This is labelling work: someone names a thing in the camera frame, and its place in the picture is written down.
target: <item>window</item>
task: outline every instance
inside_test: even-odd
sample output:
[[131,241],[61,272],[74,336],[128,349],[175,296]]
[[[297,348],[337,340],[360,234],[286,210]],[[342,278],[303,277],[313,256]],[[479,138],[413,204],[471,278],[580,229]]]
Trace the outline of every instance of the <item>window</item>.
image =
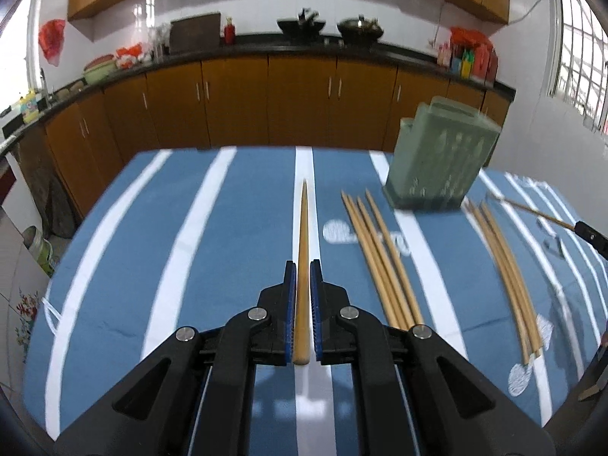
[[585,0],[555,0],[556,49],[550,94],[573,105],[583,124],[608,133],[608,36]]
[[27,83],[27,17],[30,0],[22,0],[0,36],[0,111],[19,101]]

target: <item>bundle of chopsticks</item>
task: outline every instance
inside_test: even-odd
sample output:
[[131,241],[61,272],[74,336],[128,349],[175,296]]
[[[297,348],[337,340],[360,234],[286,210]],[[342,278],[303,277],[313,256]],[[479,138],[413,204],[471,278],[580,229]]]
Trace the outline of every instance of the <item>bundle of chopsticks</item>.
[[515,317],[523,363],[527,365],[533,353],[540,355],[543,342],[536,325],[536,312],[518,263],[487,204],[482,202],[476,207],[472,202],[466,201],[464,209],[475,217],[499,269]]
[[366,190],[366,197],[380,228],[384,244],[361,198],[357,198],[355,205],[353,198],[342,192],[342,200],[366,257],[388,324],[394,328],[409,330],[416,324],[424,323],[422,314],[399,251],[369,190]]

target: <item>silver screw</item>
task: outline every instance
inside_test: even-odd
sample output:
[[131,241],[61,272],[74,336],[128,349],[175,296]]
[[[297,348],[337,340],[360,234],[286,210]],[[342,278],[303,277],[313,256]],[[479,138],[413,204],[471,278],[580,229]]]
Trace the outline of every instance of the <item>silver screw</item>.
[[184,327],[184,328],[179,328],[177,330],[177,332],[175,333],[175,337],[179,340],[179,341],[190,341],[191,339],[194,339],[194,329],[190,328],[190,327]]
[[355,307],[351,307],[350,305],[348,307],[343,307],[340,310],[340,315],[343,318],[347,318],[349,320],[357,318],[359,316],[359,311],[355,308]]
[[428,339],[433,334],[433,331],[431,331],[430,327],[425,326],[424,324],[419,324],[417,326],[414,326],[414,328],[412,329],[412,333],[418,339]]
[[247,317],[251,320],[263,320],[266,318],[266,310],[262,307],[253,307],[249,312],[247,312]]

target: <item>black countertop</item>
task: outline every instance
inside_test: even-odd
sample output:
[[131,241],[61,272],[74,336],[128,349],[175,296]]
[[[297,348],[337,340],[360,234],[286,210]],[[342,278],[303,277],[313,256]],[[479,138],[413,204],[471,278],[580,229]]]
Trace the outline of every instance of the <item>black countertop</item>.
[[377,43],[370,49],[349,47],[340,45],[339,40],[339,36],[322,36],[321,41],[318,43],[298,44],[288,41],[287,38],[281,34],[236,36],[235,44],[232,46],[220,45],[219,47],[210,50],[193,51],[190,53],[182,53],[177,56],[167,56],[159,62],[151,62],[134,66],[128,70],[117,71],[97,84],[86,85],[80,92],[72,94],[69,98],[44,110],[38,118],[31,123],[23,124],[20,115],[10,121],[2,129],[6,140],[0,144],[0,158],[4,158],[6,153],[8,153],[30,129],[45,124],[49,118],[92,92],[99,91],[111,84],[142,73],[213,58],[256,54],[349,58],[368,63],[376,63],[378,65],[399,66],[426,74],[448,78],[466,84],[474,89],[494,91],[510,102],[513,102],[515,98],[515,90],[509,86],[500,82],[495,82],[493,87],[485,87],[477,82],[463,79],[460,76],[454,75],[446,68],[438,66],[437,59],[430,54],[382,43]]

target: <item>striped tablecloth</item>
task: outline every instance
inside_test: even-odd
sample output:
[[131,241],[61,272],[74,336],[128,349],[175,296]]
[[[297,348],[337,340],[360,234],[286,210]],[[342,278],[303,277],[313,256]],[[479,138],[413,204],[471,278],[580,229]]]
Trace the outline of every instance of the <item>striped tablecloth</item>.
[[[427,324],[539,424],[594,355],[608,278],[585,242],[490,202],[522,269],[545,342],[523,367],[507,295],[479,228],[463,211],[393,211],[390,158],[299,148],[160,150],[138,155],[84,220],[32,334],[25,405],[56,438],[178,326],[223,325],[297,262],[302,180],[309,256],[352,304],[386,321],[340,199],[369,188],[401,251]],[[504,195],[574,222],[542,182],[482,171],[468,198]],[[557,251],[562,246],[562,253]],[[357,451],[350,367],[258,367],[250,454]]]

